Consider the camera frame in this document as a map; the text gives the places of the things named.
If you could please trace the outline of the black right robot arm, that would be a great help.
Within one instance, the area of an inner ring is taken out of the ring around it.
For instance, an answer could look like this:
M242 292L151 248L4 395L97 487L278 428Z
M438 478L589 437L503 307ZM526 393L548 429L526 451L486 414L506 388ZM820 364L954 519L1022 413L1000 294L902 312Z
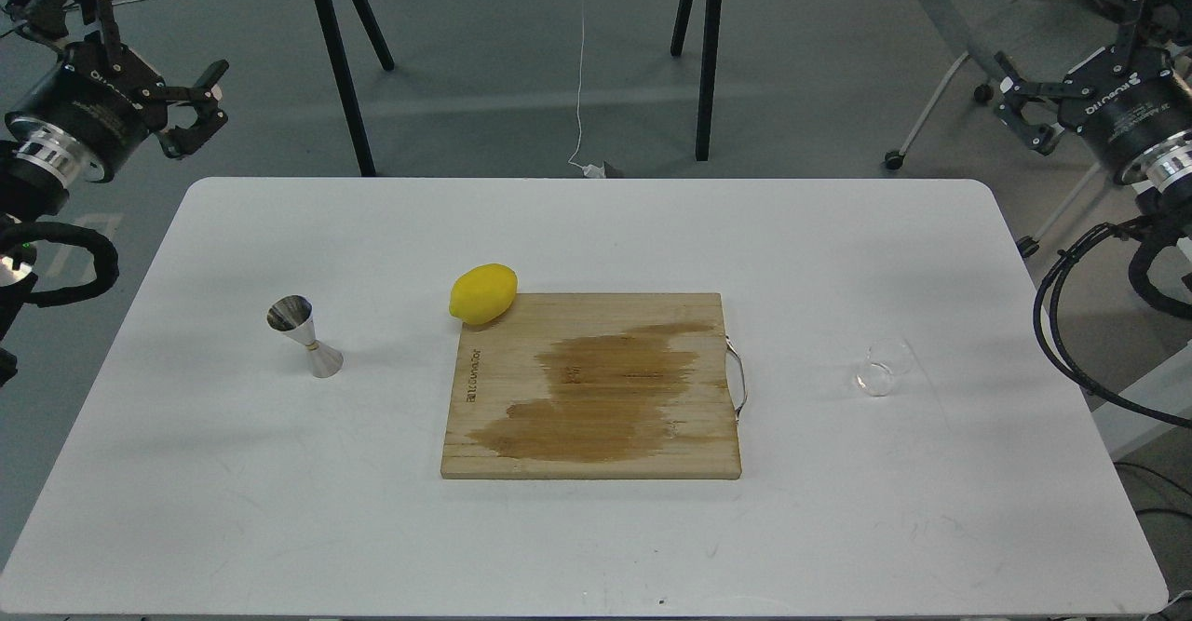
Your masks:
M1188 236L1188 83L1168 44L1188 46L1188 0L1120 0L1115 41L1055 82L1022 77L1004 52L997 117L1024 145L1047 155L1058 128L1078 133L1115 184L1148 182L1157 205L1128 278L1159 312L1188 318L1188 305L1163 294L1149 271L1157 254Z

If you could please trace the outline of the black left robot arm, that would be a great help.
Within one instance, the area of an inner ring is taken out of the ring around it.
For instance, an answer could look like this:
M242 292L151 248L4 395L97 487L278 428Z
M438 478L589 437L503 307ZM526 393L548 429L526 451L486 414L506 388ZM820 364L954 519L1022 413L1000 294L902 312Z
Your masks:
M110 182L150 136L167 157L188 157L226 124L218 87L226 61L215 61L193 86L170 86L124 43L114 1L6 0L17 35L57 58L4 117L11 133L1 176L4 330L26 305L89 300L119 277L118 251L107 236L56 219L73 180ZM92 280L38 290L41 242L88 251Z

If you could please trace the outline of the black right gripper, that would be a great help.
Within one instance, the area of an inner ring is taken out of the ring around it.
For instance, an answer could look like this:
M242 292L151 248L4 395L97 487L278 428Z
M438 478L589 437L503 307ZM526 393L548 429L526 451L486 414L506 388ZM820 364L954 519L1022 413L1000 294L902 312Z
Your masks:
M1174 45L1191 44L1191 0L1120 0L1115 43L1100 48L1061 81L1022 77L1008 54L997 51L1002 74L997 119L1029 150L1050 155L1064 132L1084 139L1115 184L1146 179L1136 160L1191 128L1188 83L1174 72ZM1120 76L1115 68L1120 64ZM1029 122L1030 104L1053 106L1054 122Z

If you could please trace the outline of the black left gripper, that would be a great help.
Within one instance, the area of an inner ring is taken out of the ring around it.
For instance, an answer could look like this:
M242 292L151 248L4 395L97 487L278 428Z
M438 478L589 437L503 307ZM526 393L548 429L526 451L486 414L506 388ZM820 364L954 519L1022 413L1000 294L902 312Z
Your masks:
M80 10L83 41L72 43L68 5ZM55 68L5 114L6 126L19 139L48 126L68 133L89 150L94 167L86 176L92 182L111 181L149 133L157 137L167 159L185 159L226 125L218 82L229 61L215 61L195 86L167 86L157 69L124 46L114 0L27 0L15 7L15 32L64 51ZM120 72L103 68L101 52L124 52ZM193 112L188 126L170 125L169 111L175 107Z

